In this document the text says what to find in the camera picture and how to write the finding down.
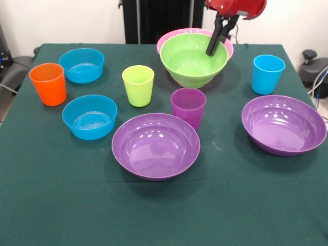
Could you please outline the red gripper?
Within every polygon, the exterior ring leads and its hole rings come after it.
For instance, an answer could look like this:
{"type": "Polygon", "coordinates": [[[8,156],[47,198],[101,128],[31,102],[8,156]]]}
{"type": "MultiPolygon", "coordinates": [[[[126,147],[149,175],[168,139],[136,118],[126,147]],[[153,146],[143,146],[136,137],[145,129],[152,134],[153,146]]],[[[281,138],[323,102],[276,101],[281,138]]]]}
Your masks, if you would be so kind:
{"type": "Polygon", "coordinates": [[[215,29],[208,43],[206,54],[213,56],[219,43],[225,43],[229,32],[235,28],[239,16],[251,20],[257,18],[265,9],[267,0],[211,0],[206,6],[217,10],[215,29]]]}

